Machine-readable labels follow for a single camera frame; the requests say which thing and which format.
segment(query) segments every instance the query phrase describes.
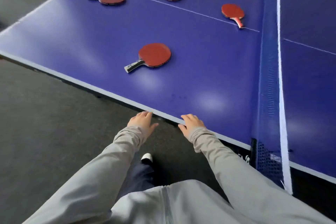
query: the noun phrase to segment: forearm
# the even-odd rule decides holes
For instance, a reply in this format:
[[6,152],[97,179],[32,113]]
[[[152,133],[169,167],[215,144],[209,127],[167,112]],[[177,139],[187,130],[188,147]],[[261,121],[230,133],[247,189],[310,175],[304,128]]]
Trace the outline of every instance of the forearm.
[[135,152],[142,144],[136,127],[120,131],[114,142],[71,177],[25,224],[100,223],[111,216]]
[[260,223],[333,223],[264,177],[207,129],[192,135],[234,209]]

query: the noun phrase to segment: floor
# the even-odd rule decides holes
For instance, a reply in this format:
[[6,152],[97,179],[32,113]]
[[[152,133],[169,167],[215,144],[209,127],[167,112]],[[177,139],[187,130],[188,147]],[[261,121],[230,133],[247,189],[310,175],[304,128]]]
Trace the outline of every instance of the floor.
[[[5,28],[46,0],[0,0]],[[0,215],[27,219],[137,112],[48,75],[0,61]],[[225,196],[205,157],[162,120],[136,154],[153,154],[166,184],[197,179]],[[237,153],[246,154],[234,147]],[[294,196],[336,220],[336,185],[292,170]]]

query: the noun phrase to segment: red paddle handle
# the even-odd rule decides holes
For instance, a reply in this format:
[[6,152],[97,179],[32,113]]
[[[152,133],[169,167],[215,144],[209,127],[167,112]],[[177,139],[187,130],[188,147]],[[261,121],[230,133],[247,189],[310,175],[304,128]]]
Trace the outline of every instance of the red paddle handle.
[[127,73],[131,72],[133,69],[136,69],[138,66],[141,66],[141,65],[144,65],[145,64],[145,61],[143,61],[142,59],[141,60],[138,60],[137,62],[134,62],[128,66],[125,66],[124,69]]
[[235,17],[235,18],[232,18],[237,24],[238,24],[238,27],[239,28],[243,28],[244,25],[242,24],[242,22],[240,21],[240,18],[238,17]]

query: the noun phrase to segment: hand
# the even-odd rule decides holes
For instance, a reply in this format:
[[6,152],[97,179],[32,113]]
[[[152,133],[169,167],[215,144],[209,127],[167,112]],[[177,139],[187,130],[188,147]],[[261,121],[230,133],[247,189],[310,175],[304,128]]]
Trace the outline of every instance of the hand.
[[158,123],[151,125],[152,115],[152,112],[140,112],[129,120],[127,126],[140,127],[144,132],[145,139],[147,139],[159,125]]
[[181,129],[183,135],[190,140],[190,132],[194,130],[197,127],[204,127],[203,121],[198,119],[196,115],[187,114],[187,115],[181,115],[182,119],[185,121],[185,126],[182,124],[179,124],[179,128]]

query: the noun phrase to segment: shoe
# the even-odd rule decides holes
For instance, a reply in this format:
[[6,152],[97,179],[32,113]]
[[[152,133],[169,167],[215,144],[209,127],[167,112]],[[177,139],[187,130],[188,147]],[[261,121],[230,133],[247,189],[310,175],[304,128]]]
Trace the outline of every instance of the shoe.
[[146,153],[144,156],[142,156],[142,158],[141,158],[141,162],[143,161],[143,160],[149,160],[150,162],[152,162],[153,163],[153,157],[152,157],[152,155],[150,154],[150,153]]

